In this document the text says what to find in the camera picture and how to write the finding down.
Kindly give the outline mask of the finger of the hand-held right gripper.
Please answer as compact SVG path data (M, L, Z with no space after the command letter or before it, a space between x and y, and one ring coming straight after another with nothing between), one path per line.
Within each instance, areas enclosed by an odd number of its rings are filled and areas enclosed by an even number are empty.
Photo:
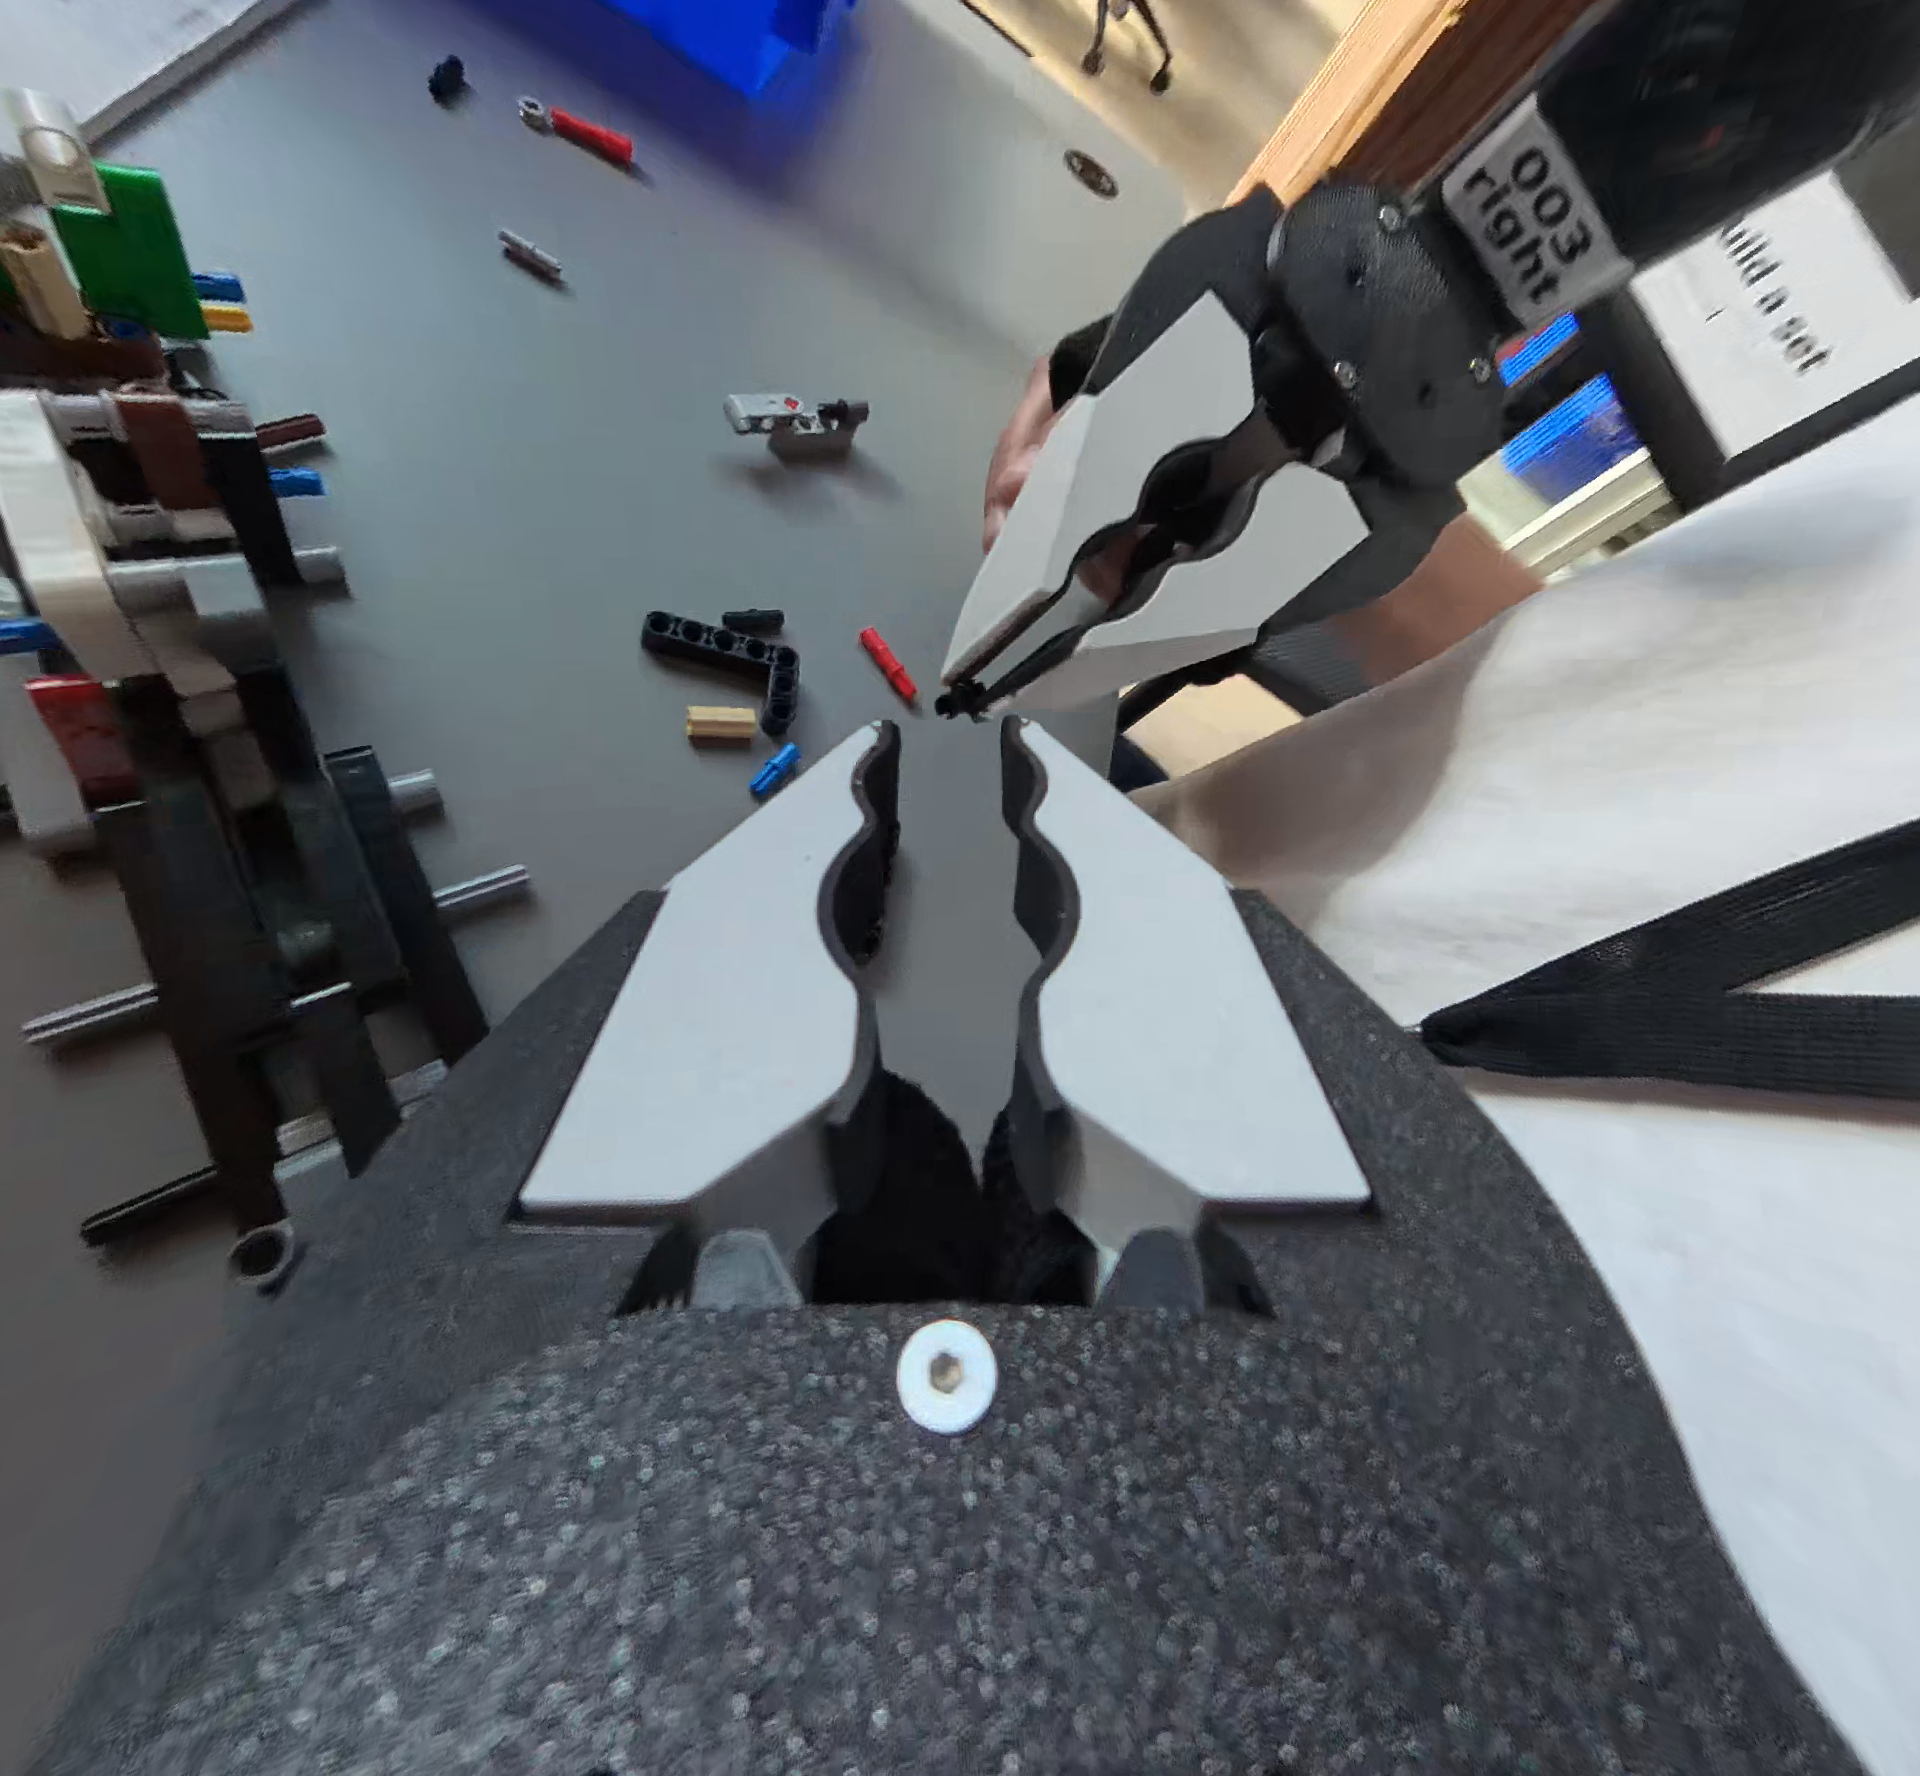
M1218 297L1172 319L1108 389L1076 391L1002 518L947 639L947 680L976 680L1072 581L1102 531L1141 518L1145 477L1258 413L1249 332Z
M1281 468L1223 506L1212 547L1178 547L1141 572L1108 612L1052 635L974 714L1063 714L1141 680L1249 652L1261 621L1369 540L1355 491L1318 468Z

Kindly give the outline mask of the black L-shaped lego beam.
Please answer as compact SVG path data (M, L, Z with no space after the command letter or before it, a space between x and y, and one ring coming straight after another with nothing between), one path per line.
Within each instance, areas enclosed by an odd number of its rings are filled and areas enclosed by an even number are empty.
M772 739L780 739L798 714L798 652L789 639L724 635L719 621L655 608L642 621L642 652L753 687Z

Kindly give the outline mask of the person's white shirt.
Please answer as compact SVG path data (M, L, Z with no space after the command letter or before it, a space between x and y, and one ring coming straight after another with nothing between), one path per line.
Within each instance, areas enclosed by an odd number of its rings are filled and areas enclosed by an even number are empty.
M1920 811L1913 400L1141 808L1398 1024ZM1913 1109L1497 1083L1770 1643L1920 1761Z

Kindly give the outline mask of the partly built lego chassis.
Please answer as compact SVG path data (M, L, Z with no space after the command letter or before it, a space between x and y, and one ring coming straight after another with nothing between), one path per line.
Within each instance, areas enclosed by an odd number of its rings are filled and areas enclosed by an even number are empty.
M527 897L527 874L428 892L413 815L428 772L322 753L277 645L277 593L342 593L292 536L292 468L322 419L257 426L193 377L207 332L250 332L231 279L199 279L145 165L90 153L74 113L9 88L9 823L45 859L104 856L145 977L45 1016L67 1053L162 1024L201 1170L77 1224L118 1246L199 1206L231 1220L231 1286L293 1270L293 1142L358 1182L399 1120L487 1039L457 917Z

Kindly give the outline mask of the wooden desk panel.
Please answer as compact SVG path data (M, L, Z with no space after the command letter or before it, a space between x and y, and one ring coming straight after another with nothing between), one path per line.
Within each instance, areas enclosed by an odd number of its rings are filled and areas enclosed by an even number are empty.
M1418 191L1463 153L1614 0L1369 0L1223 191L1301 202L1318 179Z

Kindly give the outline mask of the person's right forearm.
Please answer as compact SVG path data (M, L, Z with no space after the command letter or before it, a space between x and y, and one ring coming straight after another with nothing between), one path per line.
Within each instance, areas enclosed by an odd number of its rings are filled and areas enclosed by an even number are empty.
M1361 680L1380 687L1463 645L1537 593L1542 578L1518 563L1474 518L1455 518L1398 593L1327 612L1327 635L1355 659Z

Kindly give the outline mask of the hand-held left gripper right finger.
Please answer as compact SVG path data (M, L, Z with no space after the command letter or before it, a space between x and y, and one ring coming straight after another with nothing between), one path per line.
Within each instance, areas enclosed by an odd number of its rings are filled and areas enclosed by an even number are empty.
M1013 919L1010 1170L1088 1286L1205 1286L1218 1224L1355 1220L1369 1170L1238 892L1031 719L1002 719Z

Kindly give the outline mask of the person's right hand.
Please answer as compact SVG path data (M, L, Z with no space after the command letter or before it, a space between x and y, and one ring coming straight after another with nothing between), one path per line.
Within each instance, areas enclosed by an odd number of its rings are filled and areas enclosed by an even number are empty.
M1019 483L1025 483L1025 475L1031 475L1031 463L1038 463L1038 446L1046 446L1046 436L1052 436L1063 400L1076 391L1076 381L1086 381L1086 351L1076 351L1076 340L1052 345L1052 351L1031 362L1019 400L1013 400L1013 413L1010 413L1010 426L1002 426L1002 436L999 436L999 446L993 446L993 475L985 475L985 531L976 531L976 547L985 547L985 554L999 547L999 536L1002 536L1002 525L1010 525L1010 513L1013 513L1013 498L1019 498Z

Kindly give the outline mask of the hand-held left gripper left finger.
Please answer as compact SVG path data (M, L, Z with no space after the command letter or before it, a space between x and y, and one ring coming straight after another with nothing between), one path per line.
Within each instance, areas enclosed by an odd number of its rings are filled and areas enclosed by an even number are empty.
M780 1270L880 1187L899 725L871 719L690 859L514 1187L514 1220L764 1238Z

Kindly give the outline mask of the small blue ribbed bin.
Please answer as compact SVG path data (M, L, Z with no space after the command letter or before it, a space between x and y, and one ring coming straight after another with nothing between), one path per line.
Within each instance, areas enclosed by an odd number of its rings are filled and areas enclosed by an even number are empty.
M1548 324L1509 340L1500 369L1500 468L1537 483L1567 491L1629 454L1629 432L1614 377L1594 362L1581 319L1556 313Z

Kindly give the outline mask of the white labelled box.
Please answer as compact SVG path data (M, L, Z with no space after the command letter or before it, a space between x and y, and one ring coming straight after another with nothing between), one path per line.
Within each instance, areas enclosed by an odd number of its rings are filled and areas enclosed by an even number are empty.
M1703 426L1712 468L1756 468L1920 356L1920 173L1885 144L1629 279Z

